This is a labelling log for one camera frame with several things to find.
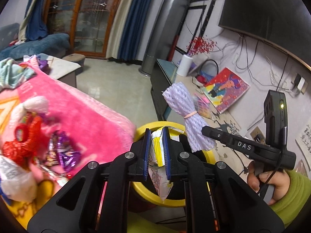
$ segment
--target fingernail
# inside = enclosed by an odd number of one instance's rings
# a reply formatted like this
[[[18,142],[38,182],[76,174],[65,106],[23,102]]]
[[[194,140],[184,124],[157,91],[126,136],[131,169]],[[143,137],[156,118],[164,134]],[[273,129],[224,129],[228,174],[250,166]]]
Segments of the fingernail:
[[[251,188],[255,191],[255,192],[258,192],[259,191],[259,185],[257,184],[252,184]]]
[[[265,173],[265,172],[259,174],[259,178],[260,178],[260,179],[265,179],[265,178],[267,178],[267,176],[268,176],[268,174]]]

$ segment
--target pink rubber band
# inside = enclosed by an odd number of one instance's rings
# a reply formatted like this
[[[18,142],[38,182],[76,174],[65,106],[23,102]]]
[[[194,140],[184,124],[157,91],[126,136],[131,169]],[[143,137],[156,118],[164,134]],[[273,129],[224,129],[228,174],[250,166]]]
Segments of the pink rubber band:
[[[195,115],[196,113],[197,113],[197,112],[194,111],[194,112],[192,112],[192,113],[186,115],[186,116],[184,117],[184,119],[186,119],[186,118],[188,118],[188,117],[191,117],[191,116]]]

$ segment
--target hand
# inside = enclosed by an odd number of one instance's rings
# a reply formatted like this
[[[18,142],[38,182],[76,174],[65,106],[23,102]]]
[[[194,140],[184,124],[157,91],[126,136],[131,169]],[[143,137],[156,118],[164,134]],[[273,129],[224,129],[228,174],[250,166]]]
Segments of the hand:
[[[250,162],[248,165],[249,174],[247,176],[247,184],[255,191],[259,191],[259,180],[254,174],[254,161]],[[259,174],[260,180],[265,183],[269,176],[272,174],[273,171],[270,172],[263,172]],[[290,177],[288,176],[287,172],[284,170],[282,172],[277,171],[268,184],[275,185],[274,193],[272,199],[269,201],[268,205],[272,205],[277,201],[281,200],[287,193],[290,187]]]

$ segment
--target blue curtain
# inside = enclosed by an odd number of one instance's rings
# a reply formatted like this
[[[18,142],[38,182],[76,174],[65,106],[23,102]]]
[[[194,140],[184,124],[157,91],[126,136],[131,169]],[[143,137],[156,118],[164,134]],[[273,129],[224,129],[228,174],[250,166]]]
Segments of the blue curtain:
[[[132,0],[123,29],[118,59],[134,60],[151,0]]]
[[[28,1],[26,13],[31,5],[32,0]],[[35,6],[30,14],[29,21],[26,29],[27,41],[38,40],[48,35],[48,29],[42,19],[42,10],[44,6],[44,0],[36,0]]]

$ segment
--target television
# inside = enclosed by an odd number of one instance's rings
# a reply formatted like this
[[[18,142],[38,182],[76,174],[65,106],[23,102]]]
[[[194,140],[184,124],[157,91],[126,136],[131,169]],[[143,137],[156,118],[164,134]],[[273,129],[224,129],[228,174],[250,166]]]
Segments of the television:
[[[310,0],[225,0],[219,26],[263,40],[311,71],[311,14],[306,5]]]

